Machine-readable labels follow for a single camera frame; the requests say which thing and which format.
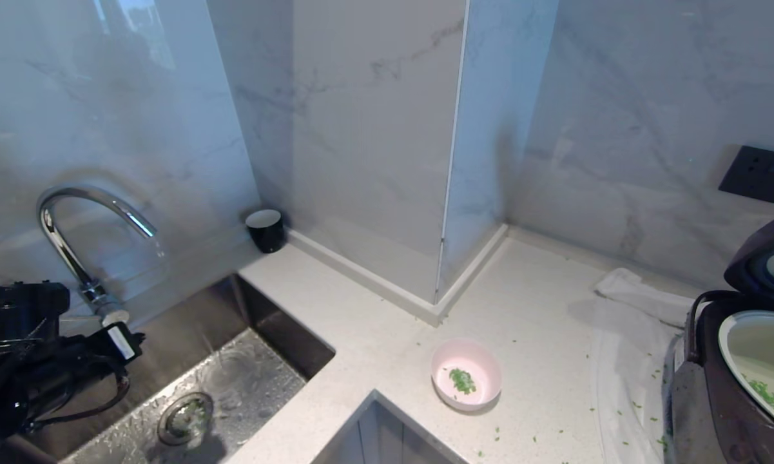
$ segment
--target baseboard trim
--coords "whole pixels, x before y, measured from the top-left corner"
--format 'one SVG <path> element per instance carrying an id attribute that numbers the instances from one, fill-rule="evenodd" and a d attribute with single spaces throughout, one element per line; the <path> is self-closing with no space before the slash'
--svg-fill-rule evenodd
<path id="1" fill-rule="evenodd" d="M 301 234 L 301 232 L 289 229 L 287 230 L 287 235 L 289 235 L 289 243 L 298 247 L 300 250 L 304 251 L 304 253 L 307 253 L 307 255 L 310 255 L 318 261 L 323 262 L 323 264 L 339 271 L 339 273 L 349 277 L 353 281 L 372 291 L 372 293 L 375 293 L 385 300 L 389 300 L 418 319 L 423 320 L 433 327 L 437 327 L 443 318 L 449 314 L 449 311 L 458 301 L 461 294 L 467 290 L 467 287 L 469 287 L 475 277 L 478 276 L 478 273 L 484 268 L 487 261 L 492 258 L 493 253 L 501 246 L 502 241 L 507 237 L 509 229 L 507 224 L 499 226 L 495 234 L 493 234 L 492 237 L 490 237 L 490 240 L 481 247 L 481 251 L 472 259 L 470 264 L 464 269 L 464 272 L 461 273 L 461 276 L 456 279 L 452 287 L 436 305 L 426 302 L 426 300 L 404 290 L 404 288 L 398 287 L 398 285 L 378 276 L 365 267 L 355 264 L 355 262 L 328 249 L 328 247 L 322 246 L 315 240 L 312 240 L 312 238 L 308 238 L 306 235 Z"/>

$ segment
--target rice cooker lid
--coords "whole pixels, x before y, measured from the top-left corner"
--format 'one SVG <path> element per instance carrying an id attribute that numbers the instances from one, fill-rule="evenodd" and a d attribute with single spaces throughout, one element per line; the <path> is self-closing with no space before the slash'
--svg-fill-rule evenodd
<path id="1" fill-rule="evenodd" d="M 774 302 L 774 220 L 745 241 L 725 270 L 725 281 L 741 293 Z"/>

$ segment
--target drain strainer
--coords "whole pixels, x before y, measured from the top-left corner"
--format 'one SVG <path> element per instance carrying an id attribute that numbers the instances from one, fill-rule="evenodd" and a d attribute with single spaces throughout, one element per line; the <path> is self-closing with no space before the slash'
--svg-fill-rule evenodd
<path id="1" fill-rule="evenodd" d="M 212 398 L 204 393 L 189 393 L 172 403 L 160 417 L 157 437 L 176 446 L 205 434 L 212 421 Z"/>

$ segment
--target pink bowl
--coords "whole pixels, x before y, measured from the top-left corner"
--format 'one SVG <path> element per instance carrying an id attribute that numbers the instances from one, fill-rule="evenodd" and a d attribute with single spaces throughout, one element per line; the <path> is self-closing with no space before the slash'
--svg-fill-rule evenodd
<path id="1" fill-rule="evenodd" d="M 475 391 L 465 394 L 457 390 L 449 377 L 456 368 L 470 374 Z M 431 369 L 436 393 L 459 411 L 484 408 L 501 392 L 501 366 L 486 347 L 469 338 L 453 338 L 441 344 L 433 353 Z"/>

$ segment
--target rice cooker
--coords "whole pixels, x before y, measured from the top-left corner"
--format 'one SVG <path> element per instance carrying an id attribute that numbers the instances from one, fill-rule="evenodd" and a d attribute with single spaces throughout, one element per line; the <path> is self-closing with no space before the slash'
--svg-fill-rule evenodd
<path id="1" fill-rule="evenodd" d="M 673 355 L 673 455 L 678 464 L 774 464 L 774 220 L 724 277 L 737 291 L 698 297 Z"/>

